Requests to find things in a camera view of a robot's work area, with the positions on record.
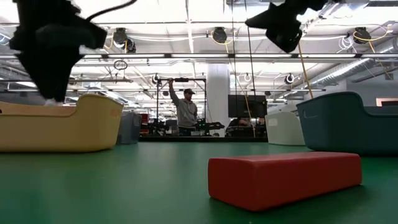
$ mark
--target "monitor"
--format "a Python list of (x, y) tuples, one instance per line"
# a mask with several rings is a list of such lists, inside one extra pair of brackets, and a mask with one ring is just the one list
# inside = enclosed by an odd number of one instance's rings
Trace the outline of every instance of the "monitor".
[(267, 99), (264, 95), (228, 95), (228, 116), (230, 118), (263, 118), (267, 115)]

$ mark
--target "red foam block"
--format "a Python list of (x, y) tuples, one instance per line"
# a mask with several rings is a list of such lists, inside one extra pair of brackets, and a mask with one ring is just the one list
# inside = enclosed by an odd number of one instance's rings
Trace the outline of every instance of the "red foam block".
[(208, 189), (222, 202), (261, 211), (359, 185), (361, 158), (339, 152), (212, 158)]

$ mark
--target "table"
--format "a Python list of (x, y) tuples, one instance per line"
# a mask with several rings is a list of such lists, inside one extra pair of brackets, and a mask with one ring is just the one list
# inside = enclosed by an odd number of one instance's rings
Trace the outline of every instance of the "table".
[(1, 154), (0, 223), (396, 223), (398, 158), (365, 157), (363, 186), (261, 213), (208, 195), (210, 157), (302, 151), (309, 150), (140, 142), (90, 154)]

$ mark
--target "ceiling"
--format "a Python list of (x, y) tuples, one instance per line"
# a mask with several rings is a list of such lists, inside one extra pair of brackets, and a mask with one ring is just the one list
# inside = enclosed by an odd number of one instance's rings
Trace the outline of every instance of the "ceiling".
[[(81, 8), (81, 16), (88, 17), (100, 10), (113, 7), (117, 4), (125, 3), (127, 0), (74, 0), (74, 3)], [(5, 37), (12, 37), (18, 25), (17, 8), (12, 1), (1, 1), (0, 8), (0, 34)], [(247, 10), (244, 5), (234, 5), (233, 13), (231, 7), (224, 3), (224, 0), (138, 0), (132, 6), (118, 11), (104, 14), (94, 19), (99, 26), (108, 30), (106, 46), (111, 45), (112, 34), (118, 27), (127, 29), (129, 37), (134, 41), (138, 54), (158, 54), (158, 53), (185, 53), (185, 54), (225, 54), (237, 53), (244, 54), (280, 54), (282, 51), (270, 40), (265, 38), (264, 31), (259, 29), (248, 29), (244, 21), (248, 17), (255, 16), (266, 10), (268, 4), (249, 4)], [(370, 50), (369, 45), (350, 44), (344, 42), (343, 37), (348, 32), (354, 32), (355, 27), (366, 27), (373, 38), (382, 37), (373, 42), (378, 45), (396, 35), (398, 25), (396, 24), (396, 7), (363, 7), (363, 4), (351, 4), (338, 7), (326, 19), (316, 20), (318, 12), (308, 10), (305, 15), (299, 16), (300, 20), (308, 31), (301, 41), (303, 53), (319, 54), (344, 54), (350, 52), (366, 52)], [(214, 27), (224, 27), (231, 39), (227, 46), (217, 44), (212, 38), (206, 37)], [(123, 54), (123, 49), (114, 45), (111, 48), (89, 50), (82, 49), (83, 54)], [(15, 53), (5, 45), (0, 45), (0, 55)], [(132, 82), (119, 83), (94, 83), (101, 88), (112, 89), (151, 89), (154, 85), (151, 79), (154, 74), (160, 77), (206, 77), (207, 65), (214, 63), (207, 60), (171, 60), (171, 59), (133, 59), (127, 60), (129, 67), (118, 74), (119, 78), (125, 77)], [(0, 64), (6, 63), (16, 68), (23, 68), (15, 60), (0, 60)], [(228, 64), (231, 68), (232, 61), (219, 63)], [(336, 63), (324, 63), (313, 61), (305, 63), (310, 78), (318, 75)], [(110, 78), (109, 67), (113, 69), (112, 63), (104, 60), (82, 60), (78, 66), (72, 70), (72, 76), (77, 79), (106, 80)], [(242, 86), (250, 88), (252, 80), (245, 80), (246, 74), (252, 75), (256, 87), (263, 88), (282, 88), (284, 77), (293, 74), (300, 77), (303, 73), (302, 64), (296, 62), (255, 62), (250, 61), (236, 62), (236, 71), (230, 69), (230, 74), (236, 74)], [(177, 88), (198, 88), (196, 83), (186, 83)], [(143, 94), (137, 91), (118, 93), (132, 103), (141, 104), (145, 108), (144, 102), (155, 103), (155, 93)], [(199, 91), (197, 98), (203, 98)], [(161, 99), (166, 101), (168, 97), (161, 95)]]

